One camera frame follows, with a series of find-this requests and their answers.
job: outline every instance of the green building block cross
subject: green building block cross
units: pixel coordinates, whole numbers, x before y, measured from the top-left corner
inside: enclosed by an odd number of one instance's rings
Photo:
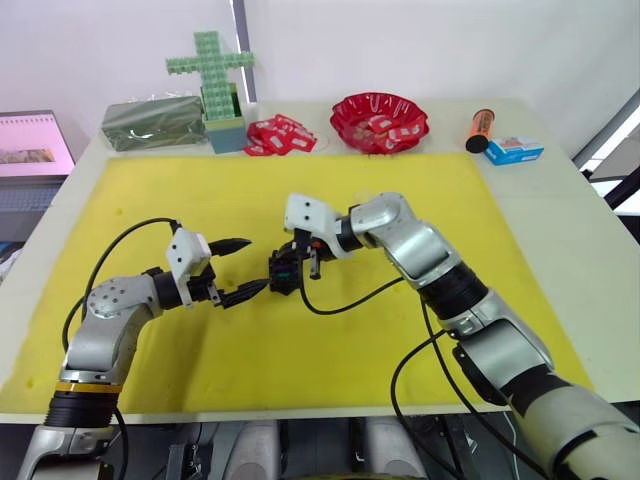
[[[202,81],[202,101],[205,108],[205,120],[223,120],[234,118],[231,88],[227,82],[227,69],[253,66],[251,52],[220,52],[218,32],[196,32],[195,57],[168,58],[169,73],[200,72]]]

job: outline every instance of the green tissue box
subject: green tissue box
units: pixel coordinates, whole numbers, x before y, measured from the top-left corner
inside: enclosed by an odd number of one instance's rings
[[[110,105],[102,131],[117,152],[207,141],[195,96]]]

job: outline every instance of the blue and white box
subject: blue and white box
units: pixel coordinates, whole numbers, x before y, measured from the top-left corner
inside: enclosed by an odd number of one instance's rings
[[[542,144],[531,137],[494,138],[484,154],[494,165],[506,165],[535,160],[543,150]]]

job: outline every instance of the black cable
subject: black cable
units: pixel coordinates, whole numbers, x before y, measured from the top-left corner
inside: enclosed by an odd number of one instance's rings
[[[458,455],[458,450],[456,449],[456,445],[453,442],[453,435],[451,435],[451,429],[449,428],[449,424],[447,423],[447,419],[444,415],[440,415],[438,417],[438,421],[440,422],[440,426],[442,427],[442,432],[444,433],[444,437],[447,440],[447,445],[449,446],[449,452],[451,453],[451,459],[453,460],[453,465],[456,467],[456,470],[464,475],[464,470],[462,469],[462,462],[460,461],[460,456]]]
[[[407,431],[407,433],[411,436],[411,438],[413,439],[413,441],[422,449],[424,450],[425,453],[427,453],[431,458],[433,458],[433,460],[435,460],[435,462],[440,465],[442,468],[444,468],[449,474],[451,474],[454,478],[457,478],[458,480],[465,480],[464,474],[462,472],[457,472],[455,468],[453,468],[449,462],[447,462],[446,460],[444,460],[442,457],[440,457],[440,455],[438,455],[436,452],[434,452],[431,447],[429,447],[426,442],[424,442],[422,440],[422,438],[420,438],[418,436],[418,434],[416,432],[413,431],[413,429],[411,428],[411,426],[409,425],[409,423],[407,422],[404,414],[402,413],[402,411],[400,410],[400,406],[398,405],[398,399],[396,397],[396,385],[398,383],[398,377],[400,376],[400,372],[402,372],[402,369],[404,368],[404,366],[407,364],[407,362],[409,360],[411,360],[417,353],[419,353],[420,351],[422,351],[425,347],[429,346],[430,344],[434,343],[436,341],[436,339],[438,337],[441,337],[442,335],[444,335],[446,332],[444,330],[440,330],[438,333],[436,333],[435,335],[431,334],[431,336],[425,340],[424,342],[422,342],[420,345],[418,345],[417,347],[415,347],[413,350],[411,350],[408,354],[406,354],[404,356],[404,358],[402,360],[400,360],[400,363],[398,364],[398,366],[396,367],[395,371],[393,372],[393,376],[391,377],[391,406],[393,407],[394,412],[396,412],[396,417],[398,418],[398,421],[400,422],[400,424],[404,427],[404,429]]]
[[[200,422],[200,428],[198,429],[198,438],[196,438],[195,444],[198,445],[200,443],[200,437],[202,436],[202,422]]]
[[[162,472],[164,472],[166,468],[167,468],[166,465],[161,466],[160,469],[153,475],[153,477],[151,477],[151,480],[156,480],[156,478],[162,475]]]
[[[62,348],[64,348],[65,352],[69,350],[69,325],[71,325],[71,321],[78,311],[78,308],[80,308],[80,305],[82,305],[83,300],[84,297],[80,297],[73,307],[71,307],[71,310],[69,310],[67,318],[64,321],[64,325],[62,326]]]
[[[123,238],[125,238],[127,235],[129,235],[131,232],[141,227],[144,227],[145,225],[150,225],[152,223],[168,223],[169,225],[172,226],[172,228],[174,225],[179,225],[178,221],[173,218],[167,218],[167,217],[149,218],[147,220],[143,220],[142,222],[138,222],[135,225],[130,226],[124,232],[118,235],[115,238],[115,240],[113,240],[113,242],[111,242],[111,244],[109,244],[107,249],[102,253],[100,258],[98,259],[98,262],[96,263],[96,266],[93,267],[93,271],[89,276],[89,280],[87,280],[87,286],[84,289],[84,297],[83,297],[84,302],[82,302],[82,318],[83,319],[87,315],[87,299],[89,298],[89,294],[91,293],[91,290],[93,290],[93,282],[95,282],[96,277],[98,276],[98,272],[100,271],[100,268],[102,268],[102,264],[105,262],[109,254],[113,251],[116,245],[118,245],[118,243],[120,243],[120,241]]]
[[[431,327],[431,322],[429,321],[429,314],[427,313],[427,307],[425,306],[422,299],[420,300],[420,306],[422,308],[422,316],[424,317],[424,322],[427,326],[427,331],[429,335],[433,336],[433,328]],[[531,459],[526,453],[524,453],[519,448],[515,447],[509,440],[507,440],[498,430],[496,430],[493,425],[491,425],[485,418],[478,412],[475,407],[471,404],[471,402],[465,397],[464,393],[460,390],[455,380],[451,376],[451,372],[447,367],[447,364],[444,361],[444,357],[442,356],[442,352],[440,351],[440,347],[438,346],[437,341],[433,341],[433,349],[436,352],[436,357],[438,357],[438,362],[440,363],[440,367],[442,368],[442,373],[447,378],[449,385],[456,393],[460,401],[464,404],[465,407],[473,414],[474,417],[482,424],[484,428],[486,428],[491,435],[493,435],[500,443],[502,443],[511,453],[516,455],[522,462],[524,462],[529,468],[531,468],[534,472],[540,475],[543,478],[549,478],[545,471],[538,465],[533,459]]]
[[[124,480],[127,473],[127,467],[129,466],[129,432],[127,431],[127,425],[124,423],[124,418],[122,418],[122,414],[117,407],[113,414],[116,416],[116,420],[118,421],[120,436],[122,437],[122,465],[120,466],[118,480]]]
[[[384,285],[376,288],[373,292],[368,293],[367,295],[362,297],[360,300],[356,300],[355,302],[350,303],[349,305],[346,305],[344,307],[336,308],[333,310],[319,310],[311,304],[311,301],[309,301],[309,297],[307,297],[307,291],[304,288],[304,272],[302,271],[302,260],[300,260],[299,276],[300,276],[300,296],[302,297],[302,301],[304,302],[305,306],[316,315],[335,315],[336,313],[346,312],[347,310],[351,310],[352,308],[355,308],[358,305],[362,305],[367,300],[371,300],[373,297],[375,297],[379,293],[384,292],[387,288],[392,287],[396,283],[400,283],[402,280],[404,280],[402,277],[394,278],[390,282],[387,282]]]

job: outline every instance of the white table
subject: white table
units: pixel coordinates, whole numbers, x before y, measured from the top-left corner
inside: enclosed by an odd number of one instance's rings
[[[606,203],[576,170],[551,134],[516,100],[424,100],[431,132],[413,152],[460,152],[473,113],[496,113],[494,135],[527,135],[545,145],[535,162],[493,166],[475,161],[525,258],[589,374],[596,391],[611,402],[640,399],[640,249]],[[351,150],[330,127],[330,104],[245,106],[249,121],[289,115],[317,133],[311,154]],[[209,156],[209,145],[129,152],[141,156]],[[0,383],[9,378],[28,323],[47,278],[109,157],[118,156],[96,135],[0,286]],[[129,415],[128,422],[216,421],[253,418],[362,416],[390,408],[287,410]],[[463,411],[442,405],[407,413]],[[0,413],[0,422],[40,422],[40,415]]]

